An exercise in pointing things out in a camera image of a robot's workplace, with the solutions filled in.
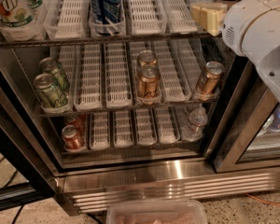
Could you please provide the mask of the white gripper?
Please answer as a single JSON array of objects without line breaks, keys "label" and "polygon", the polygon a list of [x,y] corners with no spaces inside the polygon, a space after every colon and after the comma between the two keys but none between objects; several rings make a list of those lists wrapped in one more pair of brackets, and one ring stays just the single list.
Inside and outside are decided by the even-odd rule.
[{"label": "white gripper", "polygon": [[191,3],[190,14],[212,36],[219,35],[222,29],[224,43],[243,56],[241,45],[246,30],[260,16],[277,8],[280,0],[241,0],[228,11],[223,3]]}]

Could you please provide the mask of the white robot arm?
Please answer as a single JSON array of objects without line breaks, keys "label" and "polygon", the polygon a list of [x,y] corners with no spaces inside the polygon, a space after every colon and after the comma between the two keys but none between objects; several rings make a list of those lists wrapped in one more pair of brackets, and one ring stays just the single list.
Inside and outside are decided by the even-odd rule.
[{"label": "white robot arm", "polygon": [[197,2],[191,17],[207,33],[246,57],[280,103],[280,0],[241,0],[232,6]]}]

